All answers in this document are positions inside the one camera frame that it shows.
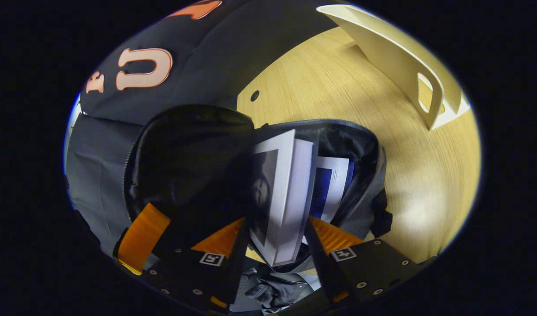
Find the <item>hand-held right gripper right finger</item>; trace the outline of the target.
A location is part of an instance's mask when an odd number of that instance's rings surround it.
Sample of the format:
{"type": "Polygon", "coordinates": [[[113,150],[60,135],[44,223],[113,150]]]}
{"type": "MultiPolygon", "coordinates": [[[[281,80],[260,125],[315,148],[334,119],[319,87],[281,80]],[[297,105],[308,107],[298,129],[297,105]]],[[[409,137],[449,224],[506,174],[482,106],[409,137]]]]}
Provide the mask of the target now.
{"type": "Polygon", "coordinates": [[[310,216],[305,238],[331,305],[365,304],[391,292],[435,262],[417,263],[382,239],[364,241],[310,216]]]}

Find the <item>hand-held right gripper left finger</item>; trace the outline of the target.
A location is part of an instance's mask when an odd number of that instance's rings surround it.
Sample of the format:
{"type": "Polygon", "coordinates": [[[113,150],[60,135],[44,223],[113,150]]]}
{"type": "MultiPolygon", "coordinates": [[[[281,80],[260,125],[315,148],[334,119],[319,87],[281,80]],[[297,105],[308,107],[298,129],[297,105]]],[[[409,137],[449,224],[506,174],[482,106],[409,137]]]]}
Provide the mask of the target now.
{"type": "Polygon", "coordinates": [[[249,225],[241,218],[191,248],[168,248],[140,282],[192,315],[227,315],[246,260],[249,225]]]}

